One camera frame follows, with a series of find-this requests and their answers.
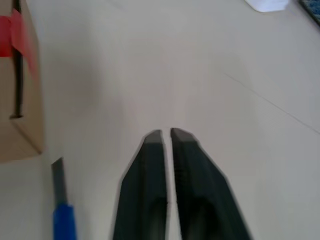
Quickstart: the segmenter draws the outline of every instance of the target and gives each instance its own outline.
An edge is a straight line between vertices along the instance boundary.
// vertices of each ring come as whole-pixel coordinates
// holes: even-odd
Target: white object
[[[266,13],[285,10],[289,0],[245,0],[254,10]]]

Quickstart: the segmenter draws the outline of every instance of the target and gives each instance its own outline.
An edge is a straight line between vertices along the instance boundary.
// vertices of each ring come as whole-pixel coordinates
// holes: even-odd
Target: white floor
[[[47,150],[0,166],[1,240],[52,237],[50,164],[64,156],[80,240],[111,239],[119,180],[162,129],[186,129],[227,175],[255,240],[320,229],[320,31],[294,3],[29,0],[41,42]]]

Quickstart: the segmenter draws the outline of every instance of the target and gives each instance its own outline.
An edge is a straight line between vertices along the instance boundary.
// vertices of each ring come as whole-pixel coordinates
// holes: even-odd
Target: blue handle
[[[77,240],[74,208],[60,204],[53,212],[53,239]]]

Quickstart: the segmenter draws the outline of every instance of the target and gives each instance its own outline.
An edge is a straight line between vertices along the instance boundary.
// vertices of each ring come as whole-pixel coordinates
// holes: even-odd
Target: red tape
[[[0,57],[12,57],[12,47],[25,57],[30,73],[36,77],[36,61],[31,51],[23,17],[15,9],[11,17],[0,16]]]

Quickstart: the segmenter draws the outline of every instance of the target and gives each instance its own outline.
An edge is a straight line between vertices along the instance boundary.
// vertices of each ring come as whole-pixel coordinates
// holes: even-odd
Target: cardboard box
[[[14,10],[22,16],[27,36],[21,34],[22,41],[27,41],[33,64],[14,47],[11,57],[0,57],[0,163],[39,155],[44,148],[38,39],[26,0],[0,1],[0,16],[10,17]]]

